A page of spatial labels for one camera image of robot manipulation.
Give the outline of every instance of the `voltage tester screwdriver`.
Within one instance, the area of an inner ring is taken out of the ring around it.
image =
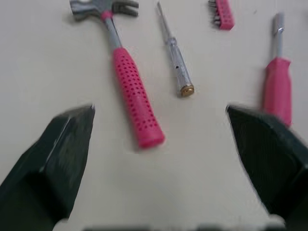
[[[169,48],[170,56],[174,68],[176,69],[177,79],[178,79],[178,92],[182,97],[190,96],[194,93],[194,86],[189,77],[185,62],[183,60],[182,54],[179,50],[177,40],[171,35],[169,27],[167,25],[166,18],[163,14],[162,7],[160,3],[157,3],[159,13],[162,19],[162,24],[164,27],[164,39],[166,45]]]

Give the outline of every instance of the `brass end cap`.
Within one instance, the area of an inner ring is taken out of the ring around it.
[[[194,86],[193,85],[186,85],[181,89],[181,96],[188,97],[194,94]]]

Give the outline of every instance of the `hammer handle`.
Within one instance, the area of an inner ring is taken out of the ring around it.
[[[264,110],[277,116],[286,126],[292,124],[292,84],[290,61],[275,58],[270,62],[265,82]]]
[[[126,49],[117,48],[114,50],[113,60],[139,147],[145,149],[163,143],[165,136],[153,114],[145,88],[132,57]]]

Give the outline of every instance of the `claw hammer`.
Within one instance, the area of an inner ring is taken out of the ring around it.
[[[128,51],[122,47],[113,22],[115,13],[138,16],[138,12],[132,8],[138,8],[139,4],[131,0],[71,0],[70,5],[76,20],[96,16],[108,28],[113,46],[114,69],[139,147],[145,149],[163,143],[165,136],[153,114],[138,69]]]

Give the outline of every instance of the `beige table surface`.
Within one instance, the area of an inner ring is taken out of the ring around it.
[[[161,3],[196,93],[185,100],[175,96],[155,0],[140,0],[136,19],[115,17],[167,137],[145,152],[136,150],[103,26],[74,23],[66,0],[1,3],[0,181],[55,115],[85,103],[96,106],[76,204],[56,231],[279,222],[267,215],[239,162],[225,107],[260,107],[278,8],[286,16],[284,55],[292,60],[293,130],[308,141],[308,1],[231,0],[236,25],[230,32],[211,27],[206,0]]]

